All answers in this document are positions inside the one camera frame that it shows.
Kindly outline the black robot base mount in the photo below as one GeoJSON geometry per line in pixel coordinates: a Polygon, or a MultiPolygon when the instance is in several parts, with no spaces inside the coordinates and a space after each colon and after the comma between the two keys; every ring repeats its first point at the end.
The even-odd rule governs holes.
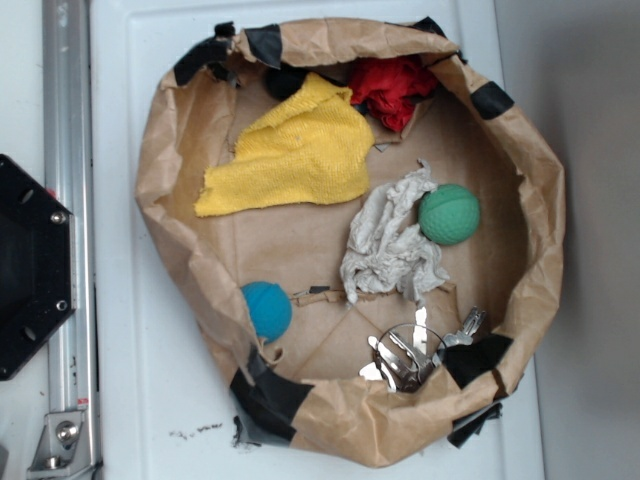
{"type": "Polygon", "coordinates": [[[31,360],[74,312],[73,214],[1,156],[1,379],[31,360]]]}

